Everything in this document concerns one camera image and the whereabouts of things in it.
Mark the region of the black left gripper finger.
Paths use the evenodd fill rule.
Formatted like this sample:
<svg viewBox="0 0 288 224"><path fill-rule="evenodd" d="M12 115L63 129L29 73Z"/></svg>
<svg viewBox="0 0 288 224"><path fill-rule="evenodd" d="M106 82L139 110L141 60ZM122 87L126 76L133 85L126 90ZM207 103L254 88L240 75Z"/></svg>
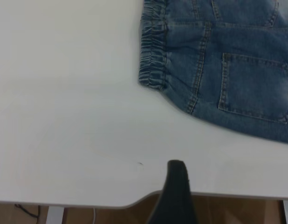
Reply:
<svg viewBox="0 0 288 224"><path fill-rule="evenodd" d="M195 223L188 173L183 161L168 161L167 176L162 193L147 223Z"/></svg>

